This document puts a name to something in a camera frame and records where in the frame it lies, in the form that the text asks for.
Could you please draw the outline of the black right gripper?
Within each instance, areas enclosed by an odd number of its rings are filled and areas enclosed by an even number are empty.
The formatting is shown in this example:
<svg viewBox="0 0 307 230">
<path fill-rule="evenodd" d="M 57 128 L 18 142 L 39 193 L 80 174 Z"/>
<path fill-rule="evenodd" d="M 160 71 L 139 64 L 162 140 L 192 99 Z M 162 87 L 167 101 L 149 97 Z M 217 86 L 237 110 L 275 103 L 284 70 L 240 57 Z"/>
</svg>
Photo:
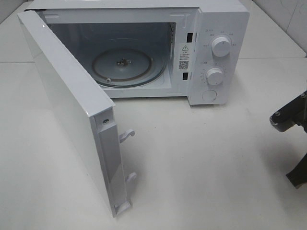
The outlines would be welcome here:
<svg viewBox="0 0 307 230">
<path fill-rule="evenodd" d="M 272 114 L 270 124 L 279 132 L 285 132 L 298 125 L 307 133 L 307 92 L 303 92 Z M 307 183 L 307 155 L 286 174 L 286 177 L 296 189 Z"/>
</svg>

